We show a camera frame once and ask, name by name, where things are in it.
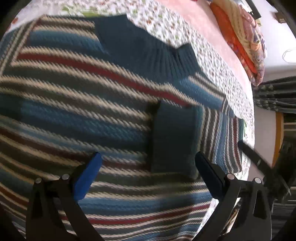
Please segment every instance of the red stripe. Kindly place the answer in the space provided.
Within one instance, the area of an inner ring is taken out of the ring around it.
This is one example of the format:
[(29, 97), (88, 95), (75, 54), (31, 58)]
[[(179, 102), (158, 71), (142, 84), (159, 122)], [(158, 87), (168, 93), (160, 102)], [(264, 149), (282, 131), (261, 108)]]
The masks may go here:
[(16, 134), (16, 133), (11, 133), (8, 130), (1, 128), (1, 127), (0, 127), (0, 134), (4, 135), (4, 136), (20, 143), (20, 144), (27, 145), (27, 146), (33, 147), (35, 149), (41, 150), (43, 152), (46, 152), (49, 154), (54, 154), (54, 155), (57, 155), (57, 156), (60, 156), (63, 158), (74, 159), (74, 160), (78, 160), (81, 162), (88, 162), (91, 159), (91, 155), (71, 153), (71, 152), (59, 150), (56, 148), (48, 147), (43, 144), (39, 144), (34, 141), (31, 141), (30, 139), (27, 139), (23, 136)]
[(187, 102), (179, 99), (177, 96), (166, 92), (166, 91), (158, 91), (154, 89), (150, 89), (149, 87), (140, 85), (130, 79), (127, 79), (119, 74), (116, 74), (114, 72), (111, 72), (106, 69), (99, 68), (97, 66), (93, 66), (91, 64), (87, 64), (84, 62), (71, 60), (71, 59), (64, 59), (60, 57), (55, 56), (48, 56), (48, 55), (42, 55), (42, 54), (19, 54), (17, 59), (27, 59), (27, 60), (40, 60), (45, 62), (51, 62), (56, 64), (63, 64), (66, 66), (71, 66), (73, 68), (82, 69), (84, 71), (87, 71), (89, 73), (95, 73), (104, 77), (107, 77), (109, 79), (115, 80), (116, 82), (123, 84), (125, 86), (128, 86), (130, 88), (133, 88), (135, 90), (138, 90), (139, 92), (152, 95), (155, 97), (160, 97), (164, 99), (171, 100), (179, 105), (187, 106), (189, 105)]
[(41, 18), (38, 19), (38, 21), (37, 21), (36, 24), (34, 25), (34, 28), (37, 27), (37, 26), (40, 26), (40, 25), (42, 25), (42, 20), (41, 20)]
[(28, 202), (16, 197), (15, 195), (13, 195), (12, 193), (6, 191), (3, 187), (0, 187), (0, 192), (2, 192), (5, 196), (11, 198), (12, 200), (14, 200), (15, 202), (27, 207)]
[[(174, 217), (178, 215), (182, 215), (184, 213), (188, 213), (191, 211), (195, 210), (201, 210), (201, 209), (207, 209), (210, 206), (210, 204), (202, 205), (199, 207), (195, 208), (190, 208), (178, 212), (173, 212), (173, 213), (164, 213), (164, 214), (159, 214), (153, 217), (145, 217), (145, 218), (139, 218), (139, 219), (124, 219), (124, 220), (103, 220), (103, 219), (91, 219), (89, 218), (89, 222), (91, 224), (101, 224), (101, 225), (119, 225), (119, 224), (136, 224), (136, 223), (142, 223), (142, 222), (147, 222), (151, 220), (156, 220), (160, 218), (169, 218), (169, 217)], [(61, 215), (61, 219), (63, 220), (68, 220), (66, 216)]]

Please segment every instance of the wall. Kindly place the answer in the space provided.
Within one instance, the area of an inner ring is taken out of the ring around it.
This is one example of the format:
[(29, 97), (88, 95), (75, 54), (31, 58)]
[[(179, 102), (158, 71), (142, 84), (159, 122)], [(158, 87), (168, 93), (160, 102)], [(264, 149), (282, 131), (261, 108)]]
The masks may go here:
[(261, 14), (260, 27), (266, 41), (268, 57), (265, 59), (266, 74), (296, 70), (296, 64), (286, 63), (282, 56), (288, 49), (296, 48), (296, 38), (286, 23), (279, 23), (277, 10), (266, 0), (253, 0)]
[[(261, 14), (260, 27), (266, 41), (268, 57), (265, 59), (265, 75), (263, 81), (296, 76), (296, 64), (286, 63), (282, 56), (288, 49), (296, 47), (296, 38), (286, 23), (279, 23), (274, 18), (277, 12), (265, 0), (253, 0)], [(276, 115), (274, 111), (254, 107), (255, 114), (255, 149), (272, 165), (276, 137)], [(258, 169), (251, 165), (248, 180), (262, 178)]]

